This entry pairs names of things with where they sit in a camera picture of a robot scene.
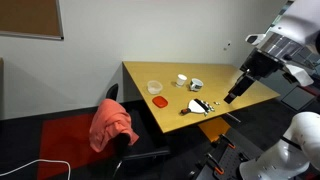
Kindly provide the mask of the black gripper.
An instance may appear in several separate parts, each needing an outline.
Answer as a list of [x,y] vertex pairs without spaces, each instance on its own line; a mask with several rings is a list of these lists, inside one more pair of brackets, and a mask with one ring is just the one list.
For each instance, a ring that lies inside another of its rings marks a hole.
[[228,91],[224,101],[230,104],[236,97],[241,96],[255,82],[255,79],[267,78],[282,67],[279,61],[275,61],[268,54],[254,48],[240,67],[241,71],[247,72],[251,77],[247,75],[239,77],[235,85]]

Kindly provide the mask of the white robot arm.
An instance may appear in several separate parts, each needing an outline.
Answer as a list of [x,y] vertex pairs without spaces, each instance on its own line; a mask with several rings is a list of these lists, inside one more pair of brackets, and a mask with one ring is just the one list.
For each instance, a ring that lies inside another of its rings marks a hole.
[[[308,73],[288,62],[303,48],[319,52],[320,0],[295,0],[275,26],[246,41],[255,46],[241,67],[243,74],[225,97],[227,103],[242,95],[256,80],[281,69],[302,86],[313,83]],[[239,165],[243,180],[289,180],[310,166],[320,168],[320,115],[301,112],[293,116],[280,140]]]

